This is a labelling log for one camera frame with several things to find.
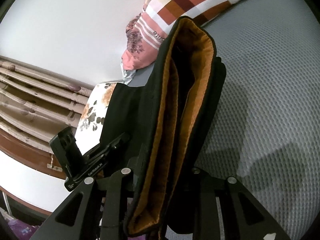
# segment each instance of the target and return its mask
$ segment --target black fabric pouch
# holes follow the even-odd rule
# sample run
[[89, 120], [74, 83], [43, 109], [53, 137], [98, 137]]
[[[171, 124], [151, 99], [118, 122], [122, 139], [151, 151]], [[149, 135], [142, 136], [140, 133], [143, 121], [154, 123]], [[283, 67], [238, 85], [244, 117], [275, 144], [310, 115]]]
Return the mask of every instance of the black fabric pouch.
[[183, 173], [192, 168], [211, 125], [226, 76], [213, 39], [189, 17], [180, 17], [162, 43], [144, 87], [118, 83], [101, 139], [131, 136], [105, 176], [138, 156], [135, 190], [124, 232], [158, 228]]

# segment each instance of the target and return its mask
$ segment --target pink floral pillowcase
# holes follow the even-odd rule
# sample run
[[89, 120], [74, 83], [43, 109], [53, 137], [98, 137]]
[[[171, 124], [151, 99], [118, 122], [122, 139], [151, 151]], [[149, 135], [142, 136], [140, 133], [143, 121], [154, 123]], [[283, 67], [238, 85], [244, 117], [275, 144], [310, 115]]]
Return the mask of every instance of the pink floral pillowcase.
[[203, 25], [238, 1], [145, 0], [142, 13], [126, 28], [128, 43], [122, 55], [124, 72], [146, 67], [155, 61], [162, 41], [180, 16], [189, 16], [198, 25]]

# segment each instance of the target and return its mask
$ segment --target grey mattress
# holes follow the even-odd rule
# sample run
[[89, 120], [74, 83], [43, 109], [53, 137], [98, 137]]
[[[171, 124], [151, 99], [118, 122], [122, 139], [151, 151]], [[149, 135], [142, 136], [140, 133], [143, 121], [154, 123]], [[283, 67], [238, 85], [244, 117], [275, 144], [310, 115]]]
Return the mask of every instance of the grey mattress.
[[304, 0], [243, 0], [204, 28], [227, 77], [196, 166], [237, 177], [300, 239], [320, 210], [320, 25]]

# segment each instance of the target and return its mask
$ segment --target pillow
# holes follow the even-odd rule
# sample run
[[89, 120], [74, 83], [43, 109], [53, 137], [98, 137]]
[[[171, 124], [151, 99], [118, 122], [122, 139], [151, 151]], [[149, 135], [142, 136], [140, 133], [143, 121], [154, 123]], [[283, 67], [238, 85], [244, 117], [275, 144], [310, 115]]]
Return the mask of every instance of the pillow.
[[76, 144], [82, 155], [100, 142], [104, 118], [117, 83], [122, 82], [96, 85], [84, 107], [75, 134]]
[[127, 49], [122, 55], [124, 80], [156, 60], [162, 41], [180, 16], [189, 16], [198, 25], [215, 18], [239, 0], [145, 0], [143, 11], [127, 26]]

